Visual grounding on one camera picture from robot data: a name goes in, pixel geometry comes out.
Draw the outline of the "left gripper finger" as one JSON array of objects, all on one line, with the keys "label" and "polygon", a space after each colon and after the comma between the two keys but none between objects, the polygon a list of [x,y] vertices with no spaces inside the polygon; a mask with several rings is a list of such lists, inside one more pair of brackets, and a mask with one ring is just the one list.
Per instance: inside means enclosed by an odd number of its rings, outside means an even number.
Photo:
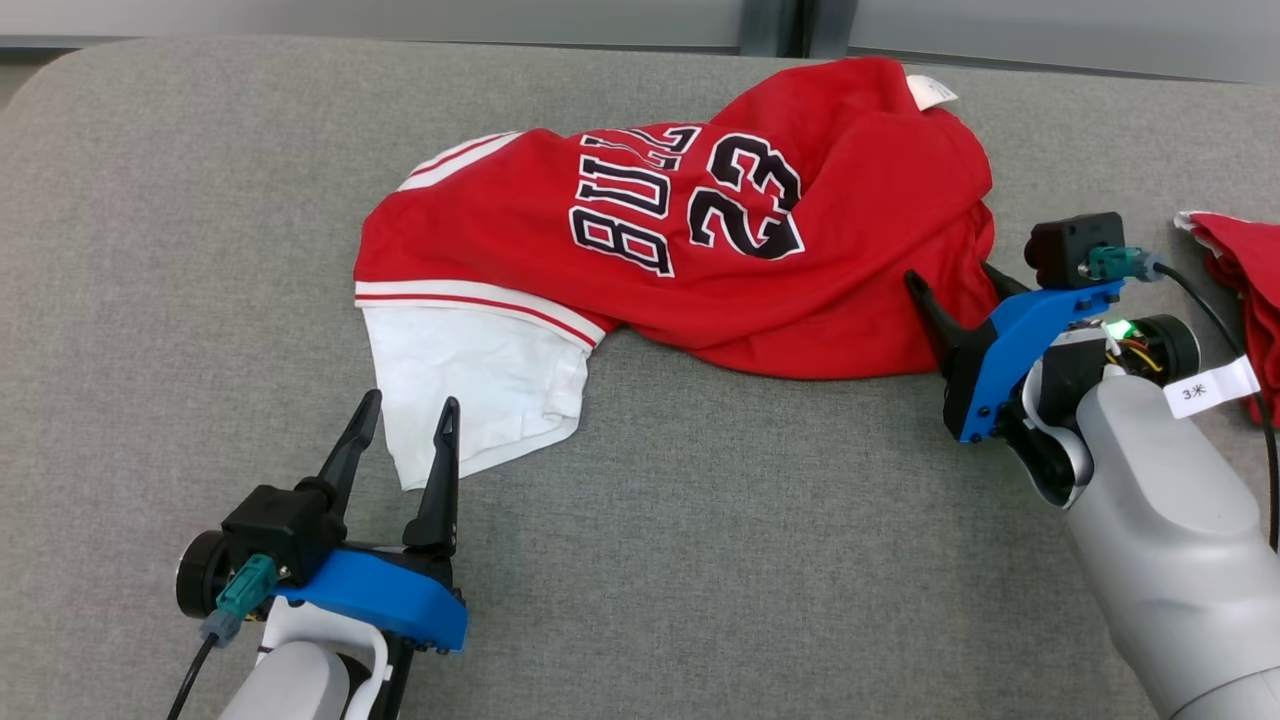
[{"label": "left gripper finger", "polygon": [[460,492],[460,415],[457,397],[443,404],[431,438],[435,451],[416,516],[406,525],[403,544],[410,553],[451,560],[457,550]]},{"label": "left gripper finger", "polygon": [[375,436],[380,409],[381,391],[366,392],[317,475],[296,484],[297,491],[320,493],[326,510],[339,520],[346,515],[360,460]]}]

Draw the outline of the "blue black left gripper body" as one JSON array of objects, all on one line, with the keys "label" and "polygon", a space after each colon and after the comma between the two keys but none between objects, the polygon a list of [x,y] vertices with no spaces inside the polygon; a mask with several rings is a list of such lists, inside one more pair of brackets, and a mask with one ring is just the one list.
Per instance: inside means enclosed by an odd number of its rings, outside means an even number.
[{"label": "blue black left gripper body", "polygon": [[468,610],[449,559],[364,547],[335,550],[306,584],[279,584],[275,594],[440,653],[465,648]]}]

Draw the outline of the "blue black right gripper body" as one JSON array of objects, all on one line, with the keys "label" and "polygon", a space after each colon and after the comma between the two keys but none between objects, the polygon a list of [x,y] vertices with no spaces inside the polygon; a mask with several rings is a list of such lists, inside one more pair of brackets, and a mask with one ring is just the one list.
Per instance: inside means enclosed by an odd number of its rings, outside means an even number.
[{"label": "blue black right gripper body", "polygon": [[986,351],[977,380],[946,380],[945,425],[960,443],[979,442],[996,428],[998,407],[1033,364],[1074,322],[1117,302],[1125,281],[1082,290],[1036,290],[1005,299],[986,318]]}]

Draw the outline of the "red jersey with white undershirt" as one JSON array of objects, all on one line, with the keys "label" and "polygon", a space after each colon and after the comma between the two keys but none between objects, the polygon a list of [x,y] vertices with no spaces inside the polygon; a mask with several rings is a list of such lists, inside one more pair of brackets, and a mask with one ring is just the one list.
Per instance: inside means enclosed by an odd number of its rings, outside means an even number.
[{"label": "red jersey with white undershirt", "polygon": [[353,269],[402,489],[428,484],[451,397],[462,475],[570,438],[618,328],[774,378],[934,369],[906,273],[964,324],[997,304],[989,161],[952,100],[846,58],[708,122],[512,131],[420,163],[365,220]]}]

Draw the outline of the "folded red knit garment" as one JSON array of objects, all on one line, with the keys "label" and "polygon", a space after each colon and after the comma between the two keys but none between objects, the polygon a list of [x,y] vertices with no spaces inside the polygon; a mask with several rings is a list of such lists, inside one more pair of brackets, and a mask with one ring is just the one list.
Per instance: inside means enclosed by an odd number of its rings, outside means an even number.
[{"label": "folded red knit garment", "polygon": [[1280,430],[1280,224],[1180,211],[1172,224],[1210,251],[1204,268],[1242,304],[1247,356]]}]

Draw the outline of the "grey slotted partition post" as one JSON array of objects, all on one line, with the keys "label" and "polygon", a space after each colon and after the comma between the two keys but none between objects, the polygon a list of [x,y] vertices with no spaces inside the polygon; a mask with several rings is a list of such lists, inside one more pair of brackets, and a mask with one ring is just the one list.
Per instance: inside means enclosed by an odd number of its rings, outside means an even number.
[{"label": "grey slotted partition post", "polygon": [[845,56],[859,0],[742,0],[739,55]]}]

